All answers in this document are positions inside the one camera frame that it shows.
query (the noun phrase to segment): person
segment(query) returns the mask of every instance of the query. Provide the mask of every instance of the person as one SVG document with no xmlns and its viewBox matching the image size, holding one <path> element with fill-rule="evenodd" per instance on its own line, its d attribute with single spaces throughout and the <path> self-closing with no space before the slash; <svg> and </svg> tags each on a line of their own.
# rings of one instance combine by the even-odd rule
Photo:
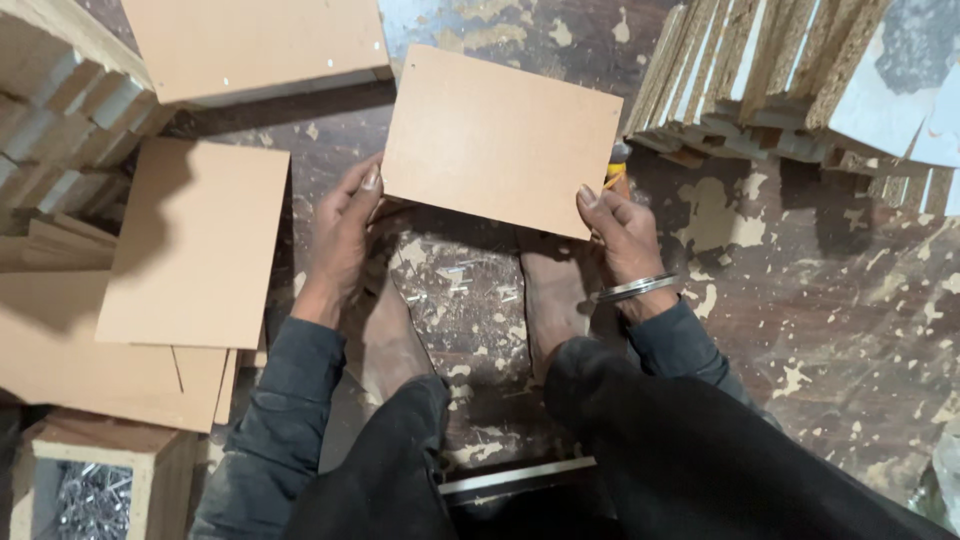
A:
<svg viewBox="0 0 960 540">
<path fill-rule="evenodd" d="M 362 337 L 368 383 L 385 403 L 344 462 L 317 474 L 331 393 L 346 362 L 338 324 L 366 262 L 383 192 L 381 157 L 351 168 L 316 207 L 307 281 L 204 491 L 192 538 L 470 533 L 453 525 L 437 487 L 449 393 L 390 279 Z M 576 204 L 602 238 L 608 284 L 663 272 L 649 209 L 586 186 Z M 784 435 L 669 287 L 617 305 L 636 358 L 585 336 L 577 264 L 527 249 L 557 243 L 532 236 L 521 242 L 520 258 L 534 377 L 549 414 L 596 458 L 617 523 L 595 535 L 953 537 Z M 548 514 L 541 523 L 566 523 L 564 512 Z M 571 526 L 565 536 L 590 530 Z"/>
</svg>

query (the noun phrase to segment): right hand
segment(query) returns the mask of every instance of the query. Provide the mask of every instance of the right hand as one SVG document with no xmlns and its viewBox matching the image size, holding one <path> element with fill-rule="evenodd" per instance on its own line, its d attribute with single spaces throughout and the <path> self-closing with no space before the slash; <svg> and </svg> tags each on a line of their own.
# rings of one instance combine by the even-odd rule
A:
<svg viewBox="0 0 960 540">
<path fill-rule="evenodd" d="M 650 209 L 604 189 L 597 197 L 586 185 L 577 193 L 577 209 L 604 244 L 607 286 L 622 285 L 662 274 L 657 223 Z M 639 324 L 677 304 L 677 293 L 666 286 L 617 303 L 624 315 Z"/>
</svg>

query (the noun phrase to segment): forearm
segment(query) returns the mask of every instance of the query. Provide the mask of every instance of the forearm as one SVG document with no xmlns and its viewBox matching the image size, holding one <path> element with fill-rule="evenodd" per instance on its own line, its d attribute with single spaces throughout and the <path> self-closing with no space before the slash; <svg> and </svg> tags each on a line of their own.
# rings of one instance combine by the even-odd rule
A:
<svg viewBox="0 0 960 540">
<path fill-rule="evenodd" d="M 317 475 L 344 338 L 288 318 L 246 416 L 204 490 L 192 538 L 278 537 L 293 502 Z"/>
<path fill-rule="evenodd" d="M 722 390 L 778 429 L 780 424 L 747 393 L 730 362 L 707 335 L 700 319 L 684 301 L 629 329 L 631 344 L 643 370 L 656 377 L 692 377 Z"/>
</svg>

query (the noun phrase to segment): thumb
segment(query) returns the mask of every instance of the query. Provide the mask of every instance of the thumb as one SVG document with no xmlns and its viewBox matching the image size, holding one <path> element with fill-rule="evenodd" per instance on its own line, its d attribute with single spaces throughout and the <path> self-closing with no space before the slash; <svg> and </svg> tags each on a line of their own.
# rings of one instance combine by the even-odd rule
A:
<svg viewBox="0 0 960 540">
<path fill-rule="evenodd" d="M 577 210 L 588 227 L 600 233 L 607 245 L 626 233 L 623 226 L 613 217 L 613 212 L 596 196 L 586 184 L 580 186 L 577 192 Z"/>
<path fill-rule="evenodd" d="M 364 175 L 360 188 L 350 198 L 347 208 L 344 209 L 343 219 L 357 227 L 366 228 L 382 195 L 383 179 L 380 178 L 380 167 L 374 164 Z"/>
</svg>

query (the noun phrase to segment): hand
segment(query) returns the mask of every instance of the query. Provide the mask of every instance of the hand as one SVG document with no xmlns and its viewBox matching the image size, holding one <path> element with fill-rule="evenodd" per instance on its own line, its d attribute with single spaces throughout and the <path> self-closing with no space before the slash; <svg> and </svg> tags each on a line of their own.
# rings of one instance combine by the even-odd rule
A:
<svg viewBox="0 0 960 540">
<path fill-rule="evenodd" d="M 650 209 L 607 189 L 598 198 L 586 185 L 577 193 L 584 223 L 603 239 L 608 285 L 621 285 L 663 273 L 657 223 Z M 617 303 L 633 324 L 639 324 L 677 304 L 673 287 L 662 287 Z"/>
<path fill-rule="evenodd" d="M 340 312 L 360 280 L 367 259 L 367 225 L 383 195 L 380 152 L 347 171 L 313 210 L 310 271 L 291 315 L 328 328 L 340 324 Z"/>
</svg>

